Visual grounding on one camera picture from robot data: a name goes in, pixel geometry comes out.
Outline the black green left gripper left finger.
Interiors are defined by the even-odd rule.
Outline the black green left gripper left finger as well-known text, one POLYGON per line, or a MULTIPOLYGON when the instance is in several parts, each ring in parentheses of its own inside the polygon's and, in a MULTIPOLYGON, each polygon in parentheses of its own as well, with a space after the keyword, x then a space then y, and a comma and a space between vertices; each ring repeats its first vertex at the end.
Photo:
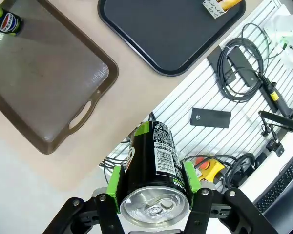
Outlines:
POLYGON ((99 225, 103 234, 123 234, 119 220, 124 166, 115 166, 106 192, 88 201, 72 197, 44 230, 45 234, 87 234, 99 225))

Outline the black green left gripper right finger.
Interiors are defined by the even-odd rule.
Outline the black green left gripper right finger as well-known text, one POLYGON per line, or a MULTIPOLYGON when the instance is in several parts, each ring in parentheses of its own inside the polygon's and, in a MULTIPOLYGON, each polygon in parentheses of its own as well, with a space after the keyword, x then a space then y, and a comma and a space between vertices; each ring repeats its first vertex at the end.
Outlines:
POLYGON ((277 233, 240 189, 233 188, 220 193, 203 187, 189 161, 182 164, 182 173, 190 204, 183 234, 206 233, 211 218, 218 219, 232 234, 277 233))

